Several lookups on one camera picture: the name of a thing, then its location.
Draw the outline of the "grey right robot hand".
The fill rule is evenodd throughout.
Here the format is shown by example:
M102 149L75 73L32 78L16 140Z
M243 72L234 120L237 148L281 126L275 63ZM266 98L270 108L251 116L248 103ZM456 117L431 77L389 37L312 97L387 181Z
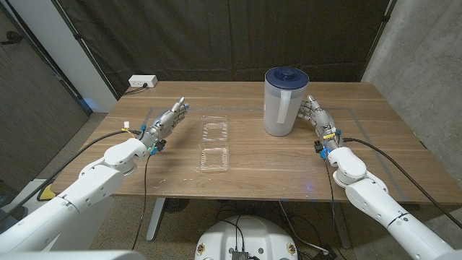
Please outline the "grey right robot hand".
M317 136L321 139L333 139L337 135L337 128L331 114L324 110L312 95L308 95L308 99L302 101L297 116L311 122Z

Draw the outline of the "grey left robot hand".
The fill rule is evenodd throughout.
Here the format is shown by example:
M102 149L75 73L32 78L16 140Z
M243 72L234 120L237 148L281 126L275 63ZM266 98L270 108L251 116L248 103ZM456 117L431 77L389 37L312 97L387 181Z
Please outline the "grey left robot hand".
M144 132L140 141L148 147L161 139L167 138L173 129L186 117L187 112L188 104L185 103L185 98L181 97L171 109L156 117Z

